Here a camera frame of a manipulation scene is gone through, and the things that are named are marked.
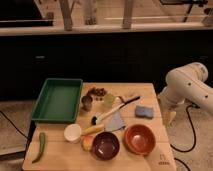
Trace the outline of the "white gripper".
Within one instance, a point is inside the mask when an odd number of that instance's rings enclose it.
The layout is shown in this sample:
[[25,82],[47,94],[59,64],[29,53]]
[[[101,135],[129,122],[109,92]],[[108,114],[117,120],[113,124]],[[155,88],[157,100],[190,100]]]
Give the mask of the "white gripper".
[[164,113],[163,123],[169,126],[176,116],[176,112],[172,110],[183,103],[183,97],[171,88],[164,87],[157,98]]

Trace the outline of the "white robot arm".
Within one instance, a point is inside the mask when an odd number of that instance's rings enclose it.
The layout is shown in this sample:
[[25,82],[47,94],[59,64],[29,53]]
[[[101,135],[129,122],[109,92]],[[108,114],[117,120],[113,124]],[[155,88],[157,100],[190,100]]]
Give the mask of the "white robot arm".
[[208,70],[200,62],[172,69],[166,74],[166,86],[158,95],[164,125],[172,122],[176,116],[175,108],[185,100],[213,114],[213,88],[205,84],[207,78]]

